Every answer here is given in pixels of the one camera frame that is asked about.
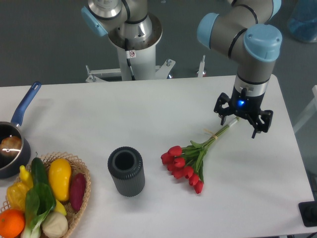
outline wicker basket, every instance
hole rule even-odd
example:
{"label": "wicker basket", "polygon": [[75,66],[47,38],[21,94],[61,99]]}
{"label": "wicker basket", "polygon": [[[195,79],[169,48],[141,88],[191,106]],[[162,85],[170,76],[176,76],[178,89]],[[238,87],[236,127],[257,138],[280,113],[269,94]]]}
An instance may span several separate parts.
{"label": "wicker basket", "polygon": [[[74,156],[72,154],[68,154],[68,153],[60,153],[60,152],[53,152],[52,154],[47,154],[45,156],[41,156],[40,157],[43,161],[43,164],[46,168],[46,170],[48,171],[50,166],[51,166],[51,162],[53,162],[54,160],[58,159],[58,158],[64,158],[66,159],[70,165],[71,165],[71,169],[72,169],[72,177],[74,177],[76,174],[78,173],[83,173],[85,175],[86,178],[86,190],[85,190],[85,195],[83,198],[83,204],[80,208],[79,212],[75,212],[73,210],[73,208],[70,205],[70,202],[62,202],[62,204],[64,205],[67,215],[67,221],[68,221],[68,231],[67,233],[63,236],[63,238],[67,238],[71,235],[71,233],[73,232],[73,230],[75,229],[75,227],[77,226],[81,216],[83,215],[83,212],[86,209],[87,206],[87,202],[90,196],[90,185],[91,185],[91,181],[90,181],[90,174],[89,174],[89,170],[87,169],[86,165],[84,162],[82,162],[81,159],[79,159],[77,156]],[[31,165],[27,165],[26,166],[26,170],[30,171],[31,170]],[[7,198],[5,198],[6,201],[3,203],[3,207],[0,208],[0,213],[2,213],[3,211],[5,211],[6,209],[10,208],[10,204],[7,200]],[[41,238],[46,238],[46,236],[42,233]]]}

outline blue joint cap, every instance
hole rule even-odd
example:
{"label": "blue joint cap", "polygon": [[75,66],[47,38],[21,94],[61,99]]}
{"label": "blue joint cap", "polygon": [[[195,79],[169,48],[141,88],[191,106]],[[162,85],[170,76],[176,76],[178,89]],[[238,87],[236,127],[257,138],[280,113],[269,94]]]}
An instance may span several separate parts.
{"label": "blue joint cap", "polygon": [[282,34],[274,26],[256,24],[246,31],[243,42],[251,56],[263,62],[273,62],[279,56]]}
{"label": "blue joint cap", "polygon": [[216,13],[208,13],[206,16],[203,17],[197,28],[198,41],[209,49],[212,27],[218,16],[219,14]]}
{"label": "blue joint cap", "polygon": [[83,7],[81,9],[81,15],[84,18],[85,22],[89,26],[89,28],[98,36],[104,36],[108,34],[108,31],[104,29],[104,27],[98,22],[98,20],[91,14],[91,12]]}
{"label": "blue joint cap", "polygon": [[282,0],[273,0],[273,13],[271,18],[279,11],[279,9],[281,8],[281,5],[282,5]]}

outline tulip bouquet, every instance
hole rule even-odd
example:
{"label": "tulip bouquet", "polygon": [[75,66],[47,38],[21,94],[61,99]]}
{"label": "tulip bouquet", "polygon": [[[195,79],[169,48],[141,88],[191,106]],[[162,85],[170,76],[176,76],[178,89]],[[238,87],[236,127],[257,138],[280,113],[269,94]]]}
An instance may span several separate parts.
{"label": "tulip bouquet", "polygon": [[185,177],[189,185],[193,186],[197,194],[201,193],[204,187],[204,156],[209,147],[226,130],[233,126],[239,117],[236,117],[229,124],[221,128],[216,134],[213,134],[204,143],[190,141],[191,145],[180,147],[179,145],[171,147],[166,153],[162,154],[162,163],[167,166],[167,170],[172,172],[176,179]]}

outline gray floor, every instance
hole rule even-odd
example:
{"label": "gray floor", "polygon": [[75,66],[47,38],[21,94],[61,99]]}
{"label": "gray floor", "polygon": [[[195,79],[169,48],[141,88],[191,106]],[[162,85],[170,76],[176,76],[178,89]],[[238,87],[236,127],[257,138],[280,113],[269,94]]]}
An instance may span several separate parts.
{"label": "gray floor", "polygon": [[[294,0],[283,1],[281,10],[270,21],[283,35],[277,76],[292,123],[313,98],[317,85],[317,44],[295,41],[286,28]],[[119,68],[116,50],[107,37],[95,36],[81,18],[87,0],[1,0],[0,1],[0,87],[43,84],[83,83],[85,65],[91,70]],[[196,30],[209,12],[226,14],[225,0],[149,0],[149,11],[163,27],[157,45],[157,64],[167,58],[176,61],[173,75],[194,77],[206,55],[208,76],[234,75],[237,65],[198,43]],[[317,174],[317,115],[296,135],[308,174]]]}

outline saucepan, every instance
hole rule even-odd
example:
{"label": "saucepan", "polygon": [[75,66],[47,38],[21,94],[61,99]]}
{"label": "saucepan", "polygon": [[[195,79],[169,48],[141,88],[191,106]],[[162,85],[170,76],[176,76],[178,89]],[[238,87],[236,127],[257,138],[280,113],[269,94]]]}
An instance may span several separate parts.
{"label": "saucepan", "polygon": [[24,112],[41,87],[35,82],[16,108],[11,122],[0,121],[0,179],[16,175],[21,165],[27,165],[31,157],[31,148],[21,133]]}

